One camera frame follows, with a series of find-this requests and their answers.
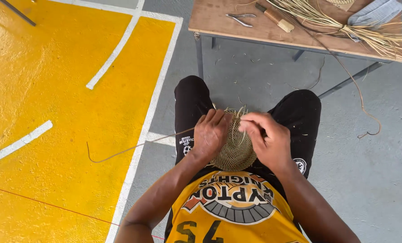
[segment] red string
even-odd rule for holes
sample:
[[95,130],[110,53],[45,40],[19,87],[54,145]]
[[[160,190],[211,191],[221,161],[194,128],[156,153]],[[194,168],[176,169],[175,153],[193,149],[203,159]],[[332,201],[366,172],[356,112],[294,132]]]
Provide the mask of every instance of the red string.
[[[29,197],[26,197],[26,196],[22,196],[22,195],[19,195],[19,194],[10,192],[10,191],[6,191],[6,190],[3,190],[3,189],[0,189],[0,191],[4,191],[4,192],[7,192],[7,193],[9,193],[9,194],[16,195],[16,196],[20,196],[20,197],[23,197],[23,198],[26,198],[26,199],[30,199],[30,200],[33,200],[33,201],[36,201],[36,202],[40,202],[40,203],[43,203],[43,204],[46,204],[46,205],[49,205],[49,206],[52,206],[52,207],[57,207],[57,208],[59,208],[59,209],[63,209],[63,210],[66,210],[66,211],[69,211],[69,212],[72,212],[72,213],[80,214],[80,215],[82,215],[82,216],[86,216],[86,217],[89,217],[89,218],[93,218],[93,219],[96,219],[96,220],[99,220],[99,221],[102,221],[102,222],[105,222],[105,223],[108,223],[108,224],[113,224],[113,225],[120,226],[119,224],[114,224],[114,223],[112,223],[112,222],[108,222],[108,221],[103,220],[103,219],[100,219],[100,218],[95,218],[95,217],[89,216],[89,215],[87,215],[87,214],[78,213],[78,212],[72,211],[72,210],[70,210],[70,209],[66,209],[66,208],[59,207],[59,206],[56,206],[56,205],[53,205],[53,204],[49,204],[49,203],[46,203],[46,202],[42,202],[42,201],[39,201],[39,200],[36,200],[36,199],[33,199],[33,198],[29,198]],[[161,239],[161,240],[164,240],[164,238],[161,238],[161,237],[159,237],[159,236],[155,236],[155,235],[151,235],[151,236],[156,237],[156,238]]]

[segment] gray concrete floor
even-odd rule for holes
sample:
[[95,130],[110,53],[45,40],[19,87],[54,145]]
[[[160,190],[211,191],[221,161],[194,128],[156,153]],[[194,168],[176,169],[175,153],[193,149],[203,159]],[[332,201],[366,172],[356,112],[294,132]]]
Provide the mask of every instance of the gray concrete floor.
[[[113,0],[112,5],[136,4]],[[187,30],[191,8],[190,0],[146,0],[144,4],[143,10],[184,18],[151,132],[174,133],[174,88],[182,78],[198,74],[193,34]],[[291,56],[296,51],[280,47],[222,39],[217,40],[215,49],[210,45],[211,39],[204,38],[204,77],[213,102],[220,108],[241,107],[240,97],[250,110],[267,111],[293,91],[290,85],[311,87],[324,58],[323,54],[305,52],[293,62]],[[371,64],[341,60],[351,73]],[[347,77],[338,62],[327,56],[321,80],[312,90],[319,95]],[[382,131],[376,136],[357,138],[366,131],[376,132],[378,126],[361,110],[353,84],[324,98],[309,181],[362,242],[402,242],[402,64],[381,67],[357,82],[366,110],[382,122]],[[172,168],[174,157],[174,147],[144,146],[125,213],[155,180]],[[154,235],[163,237],[165,222],[166,219],[154,230]]]

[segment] thigh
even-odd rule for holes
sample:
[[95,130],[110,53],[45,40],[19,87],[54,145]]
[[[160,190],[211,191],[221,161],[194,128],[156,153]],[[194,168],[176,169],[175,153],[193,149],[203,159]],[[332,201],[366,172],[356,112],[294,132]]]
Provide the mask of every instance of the thigh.
[[[202,115],[213,108],[210,91],[204,81],[197,76],[188,76],[178,83],[175,95],[175,132],[193,128]],[[193,130],[176,135],[177,159],[180,162],[193,148]]]
[[309,90],[297,90],[285,96],[269,111],[291,132],[291,157],[307,178],[321,117],[321,101]]

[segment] hand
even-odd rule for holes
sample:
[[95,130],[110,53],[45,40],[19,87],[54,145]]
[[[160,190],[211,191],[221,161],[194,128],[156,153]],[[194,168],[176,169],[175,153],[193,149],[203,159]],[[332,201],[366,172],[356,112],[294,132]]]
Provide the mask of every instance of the hand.
[[[265,129],[266,137],[262,137],[260,128]],[[258,159],[274,174],[280,173],[290,163],[291,138],[290,131],[278,124],[270,113],[251,112],[241,117],[239,131],[246,131]]]
[[193,135],[195,145],[190,153],[195,154],[206,164],[216,157],[226,142],[231,114],[223,110],[210,109],[207,115],[201,116]]

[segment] yellow jersey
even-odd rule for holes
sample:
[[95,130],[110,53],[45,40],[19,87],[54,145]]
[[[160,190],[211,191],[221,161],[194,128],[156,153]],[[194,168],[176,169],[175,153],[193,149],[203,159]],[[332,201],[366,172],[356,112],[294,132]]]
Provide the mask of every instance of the yellow jersey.
[[167,243],[308,243],[285,199],[245,171],[214,171],[186,186],[172,206]]

